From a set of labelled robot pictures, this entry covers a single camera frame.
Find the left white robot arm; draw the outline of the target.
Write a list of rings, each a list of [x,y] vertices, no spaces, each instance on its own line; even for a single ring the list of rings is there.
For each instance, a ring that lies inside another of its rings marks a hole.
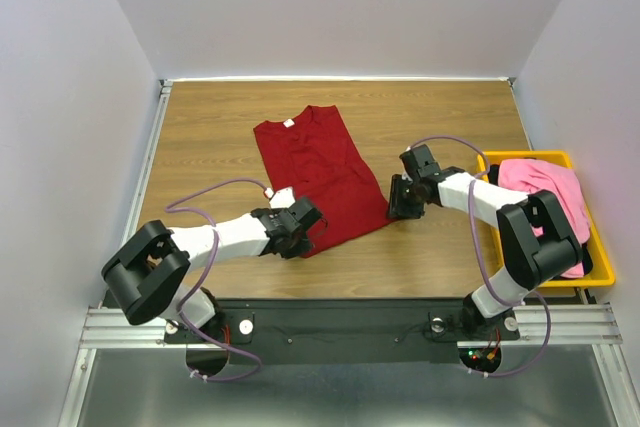
[[[300,201],[288,208],[255,209],[215,226],[168,228],[160,220],[145,223],[104,265],[101,276],[129,324],[156,318],[181,323],[199,340],[215,339],[223,318],[213,296],[200,288],[188,297],[186,275],[210,260],[279,255],[300,257],[313,248],[308,231],[322,219]]]

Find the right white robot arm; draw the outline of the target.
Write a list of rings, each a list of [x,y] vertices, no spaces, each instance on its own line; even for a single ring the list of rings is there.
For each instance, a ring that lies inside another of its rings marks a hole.
[[[550,191],[501,188],[456,167],[392,176],[389,219],[419,219],[427,205],[468,214],[473,237],[477,221],[499,232],[503,266],[495,274],[487,273],[481,248],[474,246],[483,284],[463,299],[460,325],[469,336],[484,336],[541,284],[582,262],[582,244]]]

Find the red t shirt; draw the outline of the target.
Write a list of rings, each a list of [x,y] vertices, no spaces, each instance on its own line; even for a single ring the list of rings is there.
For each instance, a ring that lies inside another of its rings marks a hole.
[[[291,119],[264,121],[253,132],[272,188],[291,187],[323,214],[309,232],[313,249],[306,258],[391,223],[388,201],[337,107],[309,105]]]

